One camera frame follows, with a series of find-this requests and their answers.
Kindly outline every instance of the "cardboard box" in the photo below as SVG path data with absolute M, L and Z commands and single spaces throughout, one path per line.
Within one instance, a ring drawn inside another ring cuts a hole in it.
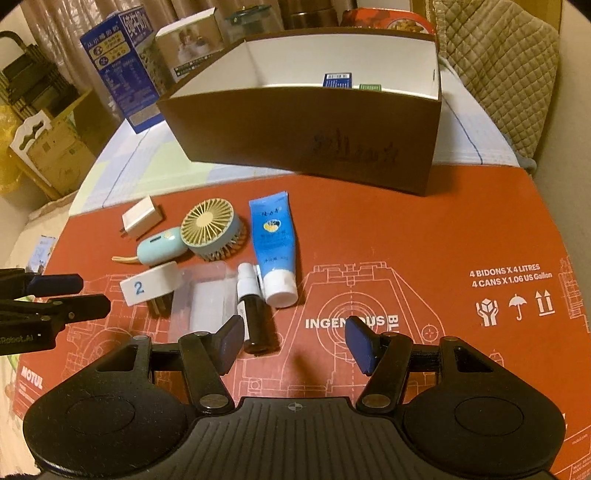
M 81 36 L 100 78 L 136 133 L 163 120 L 156 105 L 172 78 L 144 7 L 116 12 Z
M 175 82 L 224 48 L 216 9 L 210 8 L 166 25 L 156 33 L 156 44 Z
M 88 90 L 56 117 L 68 120 L 92 154 L 98 158 L 121 123 L 106 109 L 94 90 Z
M 96 157 L 67 120 L 53 120 L 28 151 L 41 174 L 61 195 L 75 192 L 95 164 Z
M 338 72 L 352 74 L 352 89 L 322 86 Z M 441 111 L 437 47 L 430 35 L 361 28 L 250 37 L 158 104 L 192 161 L 424 194 Z

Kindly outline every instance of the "curtain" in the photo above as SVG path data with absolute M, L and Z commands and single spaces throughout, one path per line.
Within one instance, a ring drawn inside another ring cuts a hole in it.
M 180 18 L 210 7 L 224 17 L 243 5 L 271 4 L 277 0 L 24 0 L 22 12 L 43 53 L 80 93 L 94 89 L 109 109 L 118 111 L 79 38 L 116 10 L 143 5 L 156 31 Z

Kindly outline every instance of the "blue tube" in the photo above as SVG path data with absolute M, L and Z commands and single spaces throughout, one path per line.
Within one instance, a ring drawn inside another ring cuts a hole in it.
M 283 308 L 297 301 L 296 235 L 287 192 L 251 200 L 252 242 L 265 301 Z

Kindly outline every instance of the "blue box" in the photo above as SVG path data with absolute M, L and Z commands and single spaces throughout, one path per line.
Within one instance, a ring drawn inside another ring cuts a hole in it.
M 156 101 L 173 84 L 154 38 L 144 7 L 116 12 L 80 38 L 136 133 L 164 120 Z
M 327 73 L 324 75 L 323 87 L 351 88 L 353 79 L 350 73 Z

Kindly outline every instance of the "umbrella symbol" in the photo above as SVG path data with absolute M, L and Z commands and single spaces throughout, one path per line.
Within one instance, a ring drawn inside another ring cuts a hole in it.
M 517 307 L 517 311 L 519 312 L 519 316 L 517 317 L 517 320 L 521 320 L 521 306 L 527 303 L 525 301 L 525 299 L 523 297 L 520 297 L 519 295 L 517 295 L 517 293 L 515 294 L 515 296 L 510 299 L 509 301 L 509 307 Z

